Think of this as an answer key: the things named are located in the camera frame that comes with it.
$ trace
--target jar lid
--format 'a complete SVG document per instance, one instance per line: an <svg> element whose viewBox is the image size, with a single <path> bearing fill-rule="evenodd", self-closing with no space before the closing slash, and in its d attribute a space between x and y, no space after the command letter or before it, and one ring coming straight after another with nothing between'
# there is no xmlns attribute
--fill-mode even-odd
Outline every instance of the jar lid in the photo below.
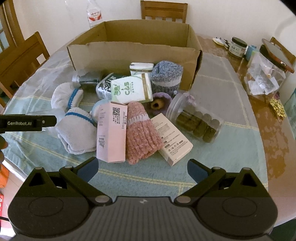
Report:
<svg viewBox="0 0 296 241"><path fill-rule="evenodd" d="M171 122L175 122L177 116L182 112L184 102L186 101L186 96L183 93L178 93L170 103L165 117Z"/></svg>
<svg viewBox="0 0 296 241"><path fill-rule="evenodd" d="M80 88L81 85L79 83L79 79L80 79L80 76L78 74L78 71L75 71L72 77L72 83L74 88Z"/></svg>
<svg viewBox="0 0 296 241"><path fill-rule="evenodd" d="M243 40L241 40L239 38L236 38L236 37L233 37L232 41L233 41L233 43L236 43L236 44L238 44L238 45L240 45L240 46L242 46L244 48L246 48L248 46L248 44L245 41L243 41Z"/></svg>

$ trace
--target product box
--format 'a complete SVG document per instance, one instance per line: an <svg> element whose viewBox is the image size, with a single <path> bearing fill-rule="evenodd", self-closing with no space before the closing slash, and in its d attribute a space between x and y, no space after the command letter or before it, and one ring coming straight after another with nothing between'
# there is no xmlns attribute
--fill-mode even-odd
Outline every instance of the product box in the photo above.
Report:
<svg viewBox="0 0 296 241"><path fill-rule="evenodd" d="M153 101L148 73L136 74L111 81L112 100L128 104L132 101L141 103Z"/></svg>
<svg viewBox="0 0 296 241"><path fill-rule="evenodd" d="M131 72L131 75L147 73L149 76L149 79L151 79L153 67L154 67L154 64L152 63L131 63L130 72Z"/></svg>
<svg viewBox="0 0 296 241"><path fill-rule="evenodd" d="M130 75L131 63L162 60L183 66L181 90L189 90L202 60L193 28L160 20L115 20L98 24L68 46L75 70L101 70Z"/></svg>
<svg viewBox="0 0 296 241"><path fill-rule="evenodd" d="M173 166L191 151L193 145L162 113L151 121L164 144L159 153Z"/></svg>
<svg viewBox="0 0 296 241"><path fill-rule="evenodd" d="M105 162L124 162L126 159L125 104L109 102L99 106L96 157Z"/></svg>

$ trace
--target plastic bottle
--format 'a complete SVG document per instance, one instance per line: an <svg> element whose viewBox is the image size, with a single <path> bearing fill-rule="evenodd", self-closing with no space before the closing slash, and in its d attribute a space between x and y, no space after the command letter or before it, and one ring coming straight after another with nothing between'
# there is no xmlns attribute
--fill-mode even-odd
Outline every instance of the plastic bottle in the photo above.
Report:
<svg viewBox="0 0 296 241"><path fill-rule="evenodd" d="M95 0L88 0L87 5L87 18L89 20L90 28L96 26L97 24L103 22L101 8L98 6Z"/></svg>

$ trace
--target clear plastic container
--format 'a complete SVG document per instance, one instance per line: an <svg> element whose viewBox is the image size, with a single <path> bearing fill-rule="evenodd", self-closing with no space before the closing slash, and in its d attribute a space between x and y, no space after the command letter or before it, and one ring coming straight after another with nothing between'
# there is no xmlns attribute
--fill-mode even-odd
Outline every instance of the clear plastic container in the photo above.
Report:
<svg viewBox="0 0 296 241"><path fill-rule="evenodd" d="M256 52L250 61L244 77L247 94L269 102L286 79L285 72L260 52Z"/></svg>
<svg viewBox="0 0 296 241"><path fill-rule="evenodd" d="M175 96L166 117L179 129L207 143L216 139L224 124L220 117L198 106L194 97L187 92Z"/></svg>

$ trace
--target cardboard box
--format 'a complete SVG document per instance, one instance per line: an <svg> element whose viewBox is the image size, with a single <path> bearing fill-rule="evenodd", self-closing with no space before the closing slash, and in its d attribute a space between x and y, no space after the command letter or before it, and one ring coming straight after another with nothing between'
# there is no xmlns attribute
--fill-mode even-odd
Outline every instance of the cardboard box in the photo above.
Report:
<svg viewBox="0 0 296 241"><path fill-rule="evenodd" d="M173 166L191 151L193 145L162 113L151 121L164 144L159 153Z"/></svg>
<svg viewBox="0 0 296 241"><path fill-rule="evenodd" d="M130 75L132 62L169 60L183 66L180 89L189 90L202 60L193 28L160 20L115 20L98 24L68 45L76 70Z"/></svg>
<svg viewBox="0 0 296 241"><path fill-rule="evenodd" d="M105 162L126 160L125 104L109 102L99 106L96 157Z"/></svg>

